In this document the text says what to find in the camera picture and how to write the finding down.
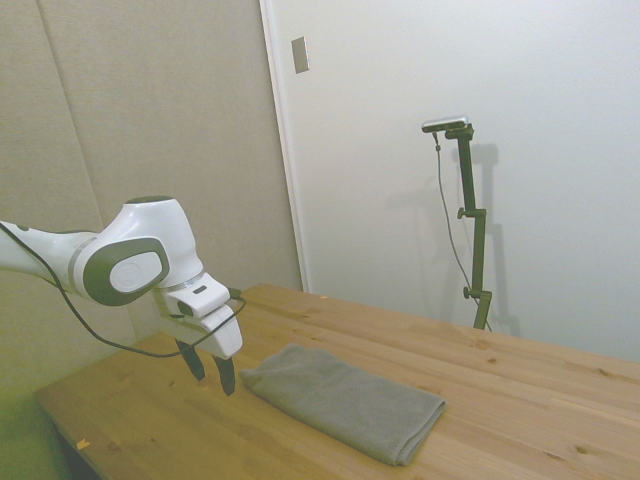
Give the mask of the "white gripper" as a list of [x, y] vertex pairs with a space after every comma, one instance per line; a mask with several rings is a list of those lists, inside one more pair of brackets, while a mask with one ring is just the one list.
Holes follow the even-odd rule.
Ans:
[[206, 377], [206, 371], [194, 347], [213, 354], [223, 392], [230, 397], [236, 388], [236, 375], [231, 358], [243, 345], [235, 312], [226, 304], [230, 299], [225, 289], [187, 288], [184, 290], [157, 292], [157, 307], [162, 318], [161, 328], [177, 338], [176, 345], [198, 381]]

